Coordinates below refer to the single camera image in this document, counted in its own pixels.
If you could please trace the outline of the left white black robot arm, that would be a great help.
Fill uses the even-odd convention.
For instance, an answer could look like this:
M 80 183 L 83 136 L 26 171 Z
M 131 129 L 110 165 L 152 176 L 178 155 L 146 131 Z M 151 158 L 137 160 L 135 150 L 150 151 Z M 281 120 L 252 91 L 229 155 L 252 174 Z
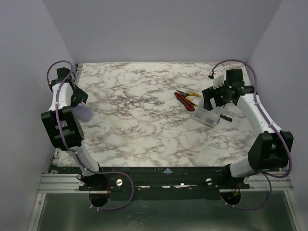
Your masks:
M 81 174 L 77 179 L 91 190 L 107 190 L 106 176 L 98 174 L 100 165 L 91 157 L 84 144 L 84 132 L 78 117 L 83 121 L 91 119 L 91 111 L 84 109 L 88 94 L 72 80 L 73 73 L 66 67 L 57 69 L 57 78 L 49 83 L 53 92 L 52 103 L 41 120 L 55 148 L 69 154 L 77 163 Z

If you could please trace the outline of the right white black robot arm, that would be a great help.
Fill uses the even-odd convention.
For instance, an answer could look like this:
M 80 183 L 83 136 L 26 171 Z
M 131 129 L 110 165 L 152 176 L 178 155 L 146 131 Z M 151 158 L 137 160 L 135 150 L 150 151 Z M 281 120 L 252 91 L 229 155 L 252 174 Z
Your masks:
M 294 137 L 283 131 L 269 116 L 257 94 L 257 87 L 246 85 L 241 69 L 227 70 L 225 74 L 211 71 L 213 85 L 202 91 L 202 109 L 210 112 L 228 103 L 236 105 L 246 116 L 257 135 L 248 154 L 242 160 L 227 166 L 232 178 L 248 177 L 259 172 L 287 167 L 282 175 L 287 177 L 292 170 L 291 148 Z

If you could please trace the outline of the purple umbrella case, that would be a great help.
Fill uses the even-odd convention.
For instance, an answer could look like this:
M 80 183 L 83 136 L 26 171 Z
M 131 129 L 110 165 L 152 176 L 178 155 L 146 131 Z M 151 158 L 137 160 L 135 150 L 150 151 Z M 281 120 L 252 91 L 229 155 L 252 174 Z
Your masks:
M 93 117 L 93 112 L 86 106 L 79 104 L 73 108 L 77 118 L 83 122 L 89 122 Z

